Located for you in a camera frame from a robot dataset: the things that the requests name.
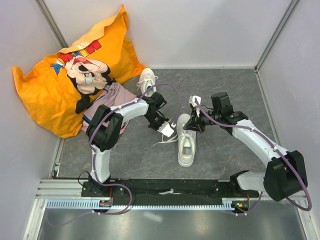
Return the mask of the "white sneaker with laces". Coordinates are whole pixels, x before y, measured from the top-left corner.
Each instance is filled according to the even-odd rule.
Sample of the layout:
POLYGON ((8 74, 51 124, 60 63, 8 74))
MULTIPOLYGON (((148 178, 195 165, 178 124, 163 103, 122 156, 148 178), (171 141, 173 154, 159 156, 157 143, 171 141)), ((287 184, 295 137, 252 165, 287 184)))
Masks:
POLYGON ((195 158, 196 153, 196 132, 193 130, 184 130, 183 127, 191 119, 191 116, 187 113, 182 113, 176 124, 176 135, 168 140, 164 140, 164 136, 157 144, 168 144, 178 142, 178 163, 182 167, 190 167, 195 158))

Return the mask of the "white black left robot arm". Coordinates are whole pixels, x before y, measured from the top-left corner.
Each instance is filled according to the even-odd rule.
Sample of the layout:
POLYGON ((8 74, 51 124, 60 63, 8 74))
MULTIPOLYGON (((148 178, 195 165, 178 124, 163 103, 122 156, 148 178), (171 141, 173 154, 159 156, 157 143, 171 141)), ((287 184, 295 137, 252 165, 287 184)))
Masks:
POLYGON ((84 182, 81 195, 83 197, 104 197, 111 188, 109 170, 112 148, 116 145, 124 123, 143 116, 148 121, 148 127, 163 136, 171 137, 174 129, 170 120, 159 113, 167 102, 163 96, 155 92, 151 97, 141 95, 125 104, 107 107, 100 105, 89 126, 86 135, 92 151, 91 171, 88 181, 84 182))

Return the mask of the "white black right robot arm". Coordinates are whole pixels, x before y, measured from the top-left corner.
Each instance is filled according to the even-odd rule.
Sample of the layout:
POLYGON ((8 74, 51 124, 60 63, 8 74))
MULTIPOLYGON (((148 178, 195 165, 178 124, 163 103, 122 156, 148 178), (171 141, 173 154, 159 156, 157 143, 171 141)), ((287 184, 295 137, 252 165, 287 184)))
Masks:
POLYGON ((279 202, 307 191, 308 180, 303 155, 289 151, 262 133, 241 111, 234 111, 226 92, 211 96, 212 108, 204 110, 201 97, 189 98, 191 118, 185 130, 203 133, 207 126, 217 125, 245 144, 264 164, 264 172, 243 170, 231 176, 229 191, 235 197, 247 190, 265 192, 279 202))

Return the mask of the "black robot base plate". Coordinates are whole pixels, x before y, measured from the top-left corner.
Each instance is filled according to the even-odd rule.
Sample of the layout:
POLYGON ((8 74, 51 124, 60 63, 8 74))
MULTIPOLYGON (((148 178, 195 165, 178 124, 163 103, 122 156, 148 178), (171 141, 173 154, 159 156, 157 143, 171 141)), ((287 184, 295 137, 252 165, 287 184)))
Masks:
POLYGON ((81 196, 110 197, 116 206, 128 205, 130 194, 126 188, 129 188, 132 193, 131 205, 134 207, 221 205, 223 199, 246 201, 259 196, 257 191, 236 188, 229 180, 112 178, 106 183, 112 186, 84 182, 81 196))

